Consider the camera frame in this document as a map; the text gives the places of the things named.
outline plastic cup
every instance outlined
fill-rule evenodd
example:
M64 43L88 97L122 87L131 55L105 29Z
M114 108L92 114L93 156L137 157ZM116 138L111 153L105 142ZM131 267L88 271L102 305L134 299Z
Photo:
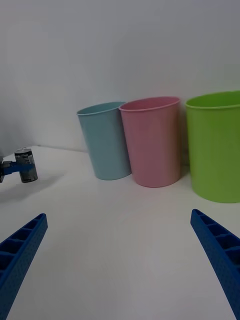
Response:
M161 96L122 105L127 149L134 180L145 187L164 187L181 176L180 99Z
M109 102L77 112L95 176L115 180L131 173L119 106Z
M240 202L240 91L186 102L193 190L222 203Z

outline blue clamp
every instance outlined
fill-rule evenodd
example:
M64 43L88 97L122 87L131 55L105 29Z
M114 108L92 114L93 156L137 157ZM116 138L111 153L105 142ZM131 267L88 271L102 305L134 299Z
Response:
M47 228L41 213L0 243L0 320L6 320Z
M191 212L191 226L240 320L240 239L197 209Z

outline light blue cup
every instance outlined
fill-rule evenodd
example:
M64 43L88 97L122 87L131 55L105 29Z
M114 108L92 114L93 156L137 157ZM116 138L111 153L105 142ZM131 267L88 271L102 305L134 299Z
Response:
M124 102L89 106L77 112L95 176L115 180L131 173L119 107Z

